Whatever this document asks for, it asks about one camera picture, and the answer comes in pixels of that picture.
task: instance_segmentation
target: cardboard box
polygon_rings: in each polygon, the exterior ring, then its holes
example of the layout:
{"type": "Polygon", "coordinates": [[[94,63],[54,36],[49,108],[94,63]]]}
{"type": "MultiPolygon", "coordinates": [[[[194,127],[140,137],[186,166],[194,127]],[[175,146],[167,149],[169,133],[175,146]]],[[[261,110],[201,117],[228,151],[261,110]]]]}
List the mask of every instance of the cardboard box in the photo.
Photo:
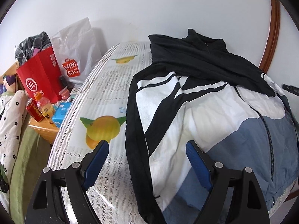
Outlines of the cardboard box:
{"type": "Polygon", "coordinates": [[[61,103],[56,109],[56,112],[53,115],[52,120],[58,128],[60,128],[60,125],[62,124],[62,121],[65,118],[65,115],[68,112],[70,106],[71,103],[65,102],[65,103],[61,103]]]}

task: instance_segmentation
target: white plastic bag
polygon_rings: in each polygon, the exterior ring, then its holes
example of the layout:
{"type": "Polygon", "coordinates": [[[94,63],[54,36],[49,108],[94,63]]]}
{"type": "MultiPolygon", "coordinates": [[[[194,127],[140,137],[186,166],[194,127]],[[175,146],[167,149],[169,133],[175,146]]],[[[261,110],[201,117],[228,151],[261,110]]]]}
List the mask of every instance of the white plastic bag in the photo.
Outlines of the white plastic bag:
{"type": "Polygon", "coordinates": [[[89,19],[60,30],[51,41],[61,73],[75,87],[80,87],[102,58],[89,19]]]}

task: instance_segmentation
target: small red container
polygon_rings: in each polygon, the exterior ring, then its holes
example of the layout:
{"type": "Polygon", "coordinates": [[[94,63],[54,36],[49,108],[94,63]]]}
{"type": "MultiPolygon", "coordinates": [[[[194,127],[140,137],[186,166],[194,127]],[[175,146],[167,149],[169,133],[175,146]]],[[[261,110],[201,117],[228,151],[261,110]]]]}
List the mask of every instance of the small red container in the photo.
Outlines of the small red container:
{"type": "Polygon", "coordinates": [[[40,122],[44,119],[44,116],[37,108],[37,103],[33,100],[33,98],[28,99],[26,103],[26,109],[29,114],[37,121],[40,122]]]}

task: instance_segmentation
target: bottle label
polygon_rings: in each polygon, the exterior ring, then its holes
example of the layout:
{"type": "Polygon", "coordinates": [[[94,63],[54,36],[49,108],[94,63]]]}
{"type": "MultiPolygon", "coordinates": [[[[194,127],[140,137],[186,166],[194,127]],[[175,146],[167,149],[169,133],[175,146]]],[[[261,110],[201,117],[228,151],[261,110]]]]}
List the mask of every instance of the bottle label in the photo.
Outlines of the bottle label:
{"type": "Polygon", "coordinates": [[[42,112],[42,115],[50,122],[50,124],[54,124],[52,117],[55,114],[55,109],[51,107],[50,109],[45,108],[42,112]]]}

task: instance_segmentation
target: plastic bottle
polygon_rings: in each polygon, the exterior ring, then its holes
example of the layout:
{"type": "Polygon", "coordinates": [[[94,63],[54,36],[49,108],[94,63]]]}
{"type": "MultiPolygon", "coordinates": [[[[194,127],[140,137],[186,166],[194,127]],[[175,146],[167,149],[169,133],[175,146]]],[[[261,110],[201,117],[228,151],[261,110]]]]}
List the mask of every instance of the plastic bottle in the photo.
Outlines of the plastic bottle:
{"type": "Polygon", "coordinates": [[[53,127],[56,127],[54,124],[52,117],[55,114],[55,109],[53,108],[51,102],[46,97],[43,97],[40,92],[37,92],[34,96],[37,101],[38,110],[42,113],[42,115],[50,122],[53,127]]]}

